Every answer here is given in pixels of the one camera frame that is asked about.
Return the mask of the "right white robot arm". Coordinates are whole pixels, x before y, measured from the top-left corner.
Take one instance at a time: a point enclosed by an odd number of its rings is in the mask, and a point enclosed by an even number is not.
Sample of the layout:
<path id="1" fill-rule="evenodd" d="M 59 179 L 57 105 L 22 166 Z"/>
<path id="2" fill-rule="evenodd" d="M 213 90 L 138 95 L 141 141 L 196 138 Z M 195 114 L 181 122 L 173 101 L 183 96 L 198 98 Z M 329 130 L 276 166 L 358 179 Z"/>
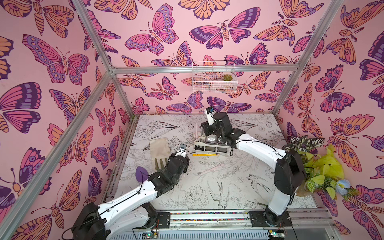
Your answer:
<path id="1" fill-rule="evenodd" d="M 219 142 L 229 146 L 231 152 L 234 149 L 246 152 L 274 170 L 275 191 L 263 216 L 269 226 L 279 225 L 307 176 L 300 154 L 295 150 L 276 149 L 241 129 L 233 128 L 225 112 L 216 112 L 208 107 L 205 113 L 207 121 L 201 123 L 201 126 L 206 136 L 214 135 Z"/>

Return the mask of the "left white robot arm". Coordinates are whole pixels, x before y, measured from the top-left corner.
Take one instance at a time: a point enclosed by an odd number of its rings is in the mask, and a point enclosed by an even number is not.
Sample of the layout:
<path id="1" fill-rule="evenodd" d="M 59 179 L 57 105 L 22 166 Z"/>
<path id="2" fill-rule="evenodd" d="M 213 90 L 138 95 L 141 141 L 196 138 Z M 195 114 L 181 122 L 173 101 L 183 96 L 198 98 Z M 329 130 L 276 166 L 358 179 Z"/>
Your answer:
<path id="1" fill-rule="evenodd" d="M 134 190 L 100 205 L 87 204 L 69 228 L 73 240 L 111 240 L 128 230 L 151 228 L 158 213 L 151 201 L 171 191 L 186 173 L 190 159 L 184 151 L 172 153 L 164 168 L 148 176 Z"/>

